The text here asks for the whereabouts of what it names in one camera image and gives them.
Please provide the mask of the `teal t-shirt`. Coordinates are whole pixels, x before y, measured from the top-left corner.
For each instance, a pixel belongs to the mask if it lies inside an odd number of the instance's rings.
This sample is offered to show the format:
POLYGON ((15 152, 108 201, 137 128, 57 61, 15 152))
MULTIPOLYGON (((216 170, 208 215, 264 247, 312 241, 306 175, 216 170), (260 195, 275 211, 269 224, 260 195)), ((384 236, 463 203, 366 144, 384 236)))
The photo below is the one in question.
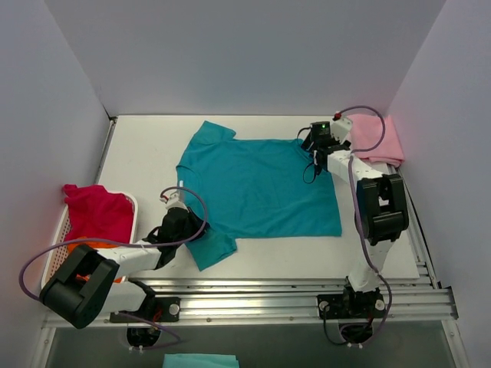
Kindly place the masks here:
POLYGON ((331 174, 307 180, 311 157, 299 140, 237 140, 204 121, 176 166, 184 201, 209 230, 187 248, 200 271, 237 250, 239 238, 339 237, 331 174))

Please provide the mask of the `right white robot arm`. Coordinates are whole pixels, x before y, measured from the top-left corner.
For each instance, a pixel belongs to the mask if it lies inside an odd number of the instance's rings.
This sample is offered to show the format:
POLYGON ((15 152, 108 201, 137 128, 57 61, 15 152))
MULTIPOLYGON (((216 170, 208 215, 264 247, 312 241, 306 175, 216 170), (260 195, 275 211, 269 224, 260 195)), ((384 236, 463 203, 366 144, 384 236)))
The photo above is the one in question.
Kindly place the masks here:
POLYGON ((409 216, 404 181, 386 174, 356 157, 348 142, 352 123, 346 118, 311 123, 301 148, 312 158, 314 175, 324 170, 350 185, 354 198, 354 221, 361 237, 362 255, 351 269, 353 290, 341 296, 342 310, 356 317, 368 307, 365 293, 375 291, 387 255, 407 230, 409 216))

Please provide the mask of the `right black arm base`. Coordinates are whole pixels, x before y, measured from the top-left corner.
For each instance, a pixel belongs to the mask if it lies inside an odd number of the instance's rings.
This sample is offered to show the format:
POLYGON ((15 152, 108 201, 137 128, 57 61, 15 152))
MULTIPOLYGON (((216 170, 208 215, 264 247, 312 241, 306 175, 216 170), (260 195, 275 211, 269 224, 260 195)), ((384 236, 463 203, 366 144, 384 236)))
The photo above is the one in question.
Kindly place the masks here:
POLYGON ((319 294, 316 300, 319 317, 326 320, 369 320, 382 318, 386 313, 386 304, 379 288, 361 292, 347 286, 336 294, 319 294))

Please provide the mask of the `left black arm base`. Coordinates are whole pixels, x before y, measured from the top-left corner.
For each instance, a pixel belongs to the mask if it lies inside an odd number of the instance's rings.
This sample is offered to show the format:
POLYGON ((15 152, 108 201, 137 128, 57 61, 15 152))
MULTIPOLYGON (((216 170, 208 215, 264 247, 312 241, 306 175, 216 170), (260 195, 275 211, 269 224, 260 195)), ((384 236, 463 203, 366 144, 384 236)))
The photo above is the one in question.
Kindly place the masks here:
POLYGON ((125 281, 110 289, 103 312, 110 315, 111 323, 177 322, 180 302, 178 297, 159 297, 140 281, 125 281))

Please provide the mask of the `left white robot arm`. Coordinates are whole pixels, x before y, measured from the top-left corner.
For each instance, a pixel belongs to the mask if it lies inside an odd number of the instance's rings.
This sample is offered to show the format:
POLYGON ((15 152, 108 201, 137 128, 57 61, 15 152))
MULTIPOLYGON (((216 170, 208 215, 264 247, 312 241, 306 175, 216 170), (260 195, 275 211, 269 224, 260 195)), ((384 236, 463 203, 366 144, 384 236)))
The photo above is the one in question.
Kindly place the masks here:
POLYGON ((167 265, 178 247, 202 238, 208 227, 191 208, 174 207, 135 248, 92 248, 83 242, 41 289, 40 302, 77 329, 101 314, 149 320, 159 310, 156 293, 130 276, 167 265))

